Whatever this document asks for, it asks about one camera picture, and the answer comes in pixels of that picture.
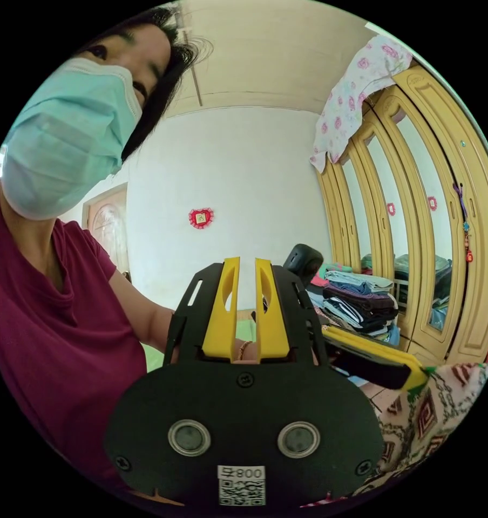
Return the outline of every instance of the wardrobe door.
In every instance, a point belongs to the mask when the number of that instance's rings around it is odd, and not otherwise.
[[[349,148],[347,148],[339,163],[333,164],[333,168],[347,221],[350,266],[355,273],[360,274],[361,258],[371,253],[371,244],[367,211],[354,163],[357,166],[357,162],[350,157]]]
[[[394,80],[433,130],[463,184],[473,261],[467,265],[463,310],[447,363],[483,361],[488,351],[487,152],[462,109],[429,72],[415,67]]]
[[[316,169],[315,173],[318,177],[327,213],[330,243],[332,245],[332,258],[326,257],[325,260],[348,265],[350,263],[350,245],[348,242],[347,224],[332,164],[327,159],[323,173],[320,174]]]
[[[420,296],[421,251],[415,202],[399,155],[381,121],[370,111],[353,137],[370,189],[381,236],[383,276],[395,280],[401,335],[411,338]],[[405,262],[395,278],[395,259]]]
[[[439,358],[433,355],[427,349],[423,348],[415,342],[407,341],[406,346],[406,352],[415,356],[415,358],[417,358],[417,360],[419,360],[425,367],[438,367],[444,363],[443,358]]]
[[[419,223],[422,269],[412,341],[444,358],[462,310],[466,265],[453,176],[430,127],[399,87],[387,89],[374,111],[401,158]]]
[[[356,222],[360,257],[360,266],[357,269],[357,273],[361,273],[364,270],[361,266],[364,259],[367,262],[365,267],[369,267],[370,273],[382,276],[381,238],[379,236],[379,226],[377,225],[374,195],[364,173],[360,156],[351,140],[340,158],[340,165],[347,184],[347,191]]]

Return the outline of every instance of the surgical mask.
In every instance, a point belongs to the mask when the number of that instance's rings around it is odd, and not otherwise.
[[[11,127],[2,187],[30,220],[59,217],[121,169],[141,107],[131,73],[73,58],[41,85]]]

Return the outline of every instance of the woman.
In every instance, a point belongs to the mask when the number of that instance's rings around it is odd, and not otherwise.
[[[0,371],[45,440],[112,489],[127,488],[103,451],[107,420],[146,374],[140,343],[164,352],[173,311],[58,216],[138,149],[197,59],[170,17],[125,21],[56,71],[7,136],[0,180]],[[254,344],[242,346],[253,361]]]

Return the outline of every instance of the patterned blanket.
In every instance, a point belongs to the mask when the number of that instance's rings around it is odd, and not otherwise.
[[[349,495],[375,489],[415,468],[462,422],[488,378],[488,364],[428,367],[428,382],[402,392],[378,415],[384,453],[373,475]],[[332,503],[332,495],[303,507]]]

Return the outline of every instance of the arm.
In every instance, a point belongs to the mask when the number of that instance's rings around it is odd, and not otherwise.
[[[115,270],[109,284],[116,295],[134,334],[140,342],[165,353],[168,328],[174,311],[164,308],[142,295],[118,270]],[[238,354],[242,340],[235,339],[235,356]],[[244,350],[243,361],[256,359],[256,344],[249,344]]]

